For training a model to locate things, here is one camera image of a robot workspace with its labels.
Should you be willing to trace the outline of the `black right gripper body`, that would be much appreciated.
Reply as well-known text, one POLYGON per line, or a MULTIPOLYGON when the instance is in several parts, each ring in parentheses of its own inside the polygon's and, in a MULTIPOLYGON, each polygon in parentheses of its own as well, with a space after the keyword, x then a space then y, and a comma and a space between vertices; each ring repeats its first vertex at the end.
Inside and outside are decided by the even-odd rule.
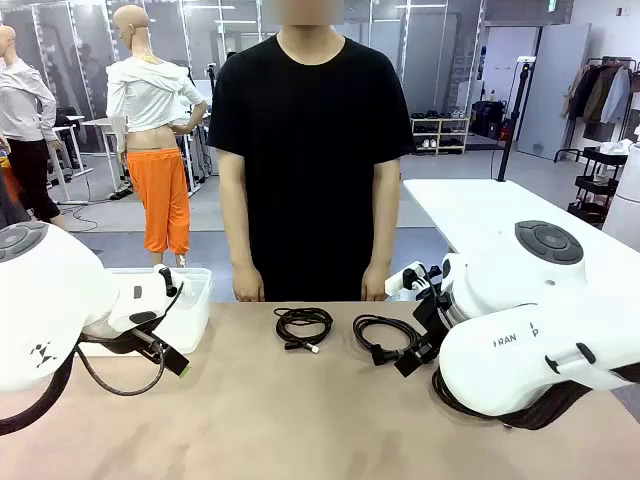
POLYGON ((434 294, 426 292, 413 312, 413 317, 426 330, 424 341, 433 348, 439 348, 452 327, 446 318, 446 312, 451 307, 447 293, 434 294))

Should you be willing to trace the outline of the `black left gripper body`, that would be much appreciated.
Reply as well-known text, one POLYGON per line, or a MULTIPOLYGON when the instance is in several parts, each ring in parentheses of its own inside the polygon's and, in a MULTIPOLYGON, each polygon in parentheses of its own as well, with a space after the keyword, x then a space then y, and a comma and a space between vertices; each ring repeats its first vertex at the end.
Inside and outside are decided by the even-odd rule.
POLYGON ((80 343, 93 343, 105 347, 112 353, 124 355, 132 352, 155 355, 163 349, 164 341, 151 332, 138 328, 126 331, 116 338, 101 338, 82 333, 80 343))

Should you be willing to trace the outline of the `person's left hand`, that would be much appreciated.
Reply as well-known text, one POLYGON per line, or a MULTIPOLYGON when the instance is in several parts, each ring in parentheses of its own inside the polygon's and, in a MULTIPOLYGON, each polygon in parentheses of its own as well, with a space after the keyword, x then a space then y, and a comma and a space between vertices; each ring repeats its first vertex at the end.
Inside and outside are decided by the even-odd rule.
POLYGON ((367 302, 385 301, 385 281, 389 277, 389 265, 370 264, 364 272, 361 284, 361 300, 367 302))

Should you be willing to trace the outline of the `person's right hand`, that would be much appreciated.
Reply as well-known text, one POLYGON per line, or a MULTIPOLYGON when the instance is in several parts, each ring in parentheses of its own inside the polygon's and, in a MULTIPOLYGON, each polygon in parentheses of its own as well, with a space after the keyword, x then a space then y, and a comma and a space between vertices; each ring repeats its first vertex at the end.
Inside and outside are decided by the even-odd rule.
POLYGON ((264 302, 264 283, 253 266, 233 269, 233 292, 239 302, 264 302))

